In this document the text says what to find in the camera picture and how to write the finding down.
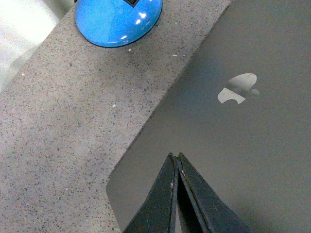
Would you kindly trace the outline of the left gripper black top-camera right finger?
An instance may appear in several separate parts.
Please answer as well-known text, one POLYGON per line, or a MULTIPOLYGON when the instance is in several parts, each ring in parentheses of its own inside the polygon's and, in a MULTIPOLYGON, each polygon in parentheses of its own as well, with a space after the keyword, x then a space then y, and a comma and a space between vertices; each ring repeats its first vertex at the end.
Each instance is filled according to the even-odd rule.
POLYGON ((196 219, 204 233, 251 233, 252 230, 220 199, 183 153, 178 171, 196 219))

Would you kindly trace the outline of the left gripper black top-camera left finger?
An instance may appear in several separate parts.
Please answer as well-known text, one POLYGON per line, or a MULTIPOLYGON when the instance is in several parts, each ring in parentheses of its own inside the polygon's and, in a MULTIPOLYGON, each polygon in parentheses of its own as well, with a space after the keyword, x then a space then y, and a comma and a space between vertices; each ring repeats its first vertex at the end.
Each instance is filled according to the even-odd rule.
POLYGON ((178 167, 167 156, 144 203, 126 226, 125 233, 174 233, 178 191, 178 167))

